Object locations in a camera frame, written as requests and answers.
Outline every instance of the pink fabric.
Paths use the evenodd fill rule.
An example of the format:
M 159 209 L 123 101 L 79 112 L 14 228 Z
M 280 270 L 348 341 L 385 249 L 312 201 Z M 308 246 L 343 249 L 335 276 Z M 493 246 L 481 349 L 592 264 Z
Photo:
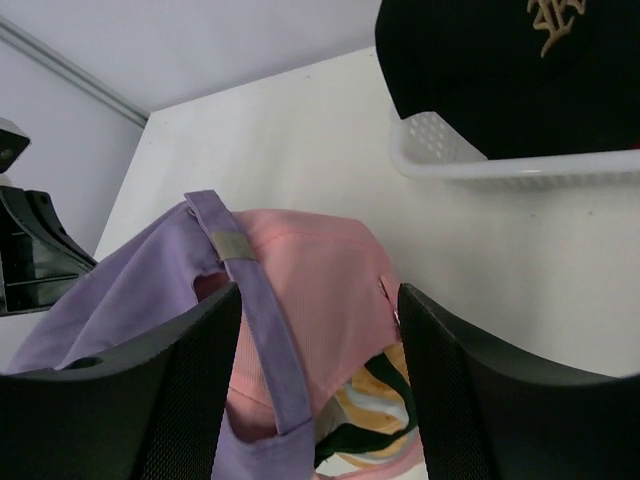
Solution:
M 234 216 L 246 229 L 289 323 L 317 416 L 362 365 L 400 341 L 394 317 L 399 283 L 391 262 L 356 220 L 285 210 Z M 271 400 L 244 321 L 227 412 L 244 441 L 276 434 Z M 397 461 L 345 478 L 393 478 L 420 461 L 420 442 L 415 443 Z

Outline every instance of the metal strip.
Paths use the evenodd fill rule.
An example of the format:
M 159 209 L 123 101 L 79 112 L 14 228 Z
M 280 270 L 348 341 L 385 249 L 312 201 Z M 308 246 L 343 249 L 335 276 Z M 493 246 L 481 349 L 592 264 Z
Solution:
M 0 15 L 0 40 L 144 128 L 149 112 L 134 105 L 90 73 Z

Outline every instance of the black camera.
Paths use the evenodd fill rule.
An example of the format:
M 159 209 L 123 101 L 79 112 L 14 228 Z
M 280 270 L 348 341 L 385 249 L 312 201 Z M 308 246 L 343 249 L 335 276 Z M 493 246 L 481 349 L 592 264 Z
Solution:
M 9 170 L 30 143 L 13 122 L 0 118 L 0 174 Z

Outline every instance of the black cloth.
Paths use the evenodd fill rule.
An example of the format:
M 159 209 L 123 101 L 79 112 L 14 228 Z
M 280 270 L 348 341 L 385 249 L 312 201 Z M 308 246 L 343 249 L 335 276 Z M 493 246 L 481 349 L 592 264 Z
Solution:
M 571 29 L 542 55 L 544 5 Z M 489 159 L 640 143 L 640 0 L 383 0 L 376 48 L 401 118 L 435 111 Z

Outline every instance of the purple strap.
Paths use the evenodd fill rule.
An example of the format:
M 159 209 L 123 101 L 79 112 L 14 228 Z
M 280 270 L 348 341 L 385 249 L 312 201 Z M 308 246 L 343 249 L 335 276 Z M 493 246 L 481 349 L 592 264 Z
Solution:
M 210 238 L 220 232 L 241 233 L 246 238 L 244 228 L 215 192 L 188 193 L 185 197 Z M 273 402 L 278 434 L 286 434 L 312 417 L 305 377 L 289 327 L 257 261 L 229 258 L 224 265 L 240 288 L 245 319 Z

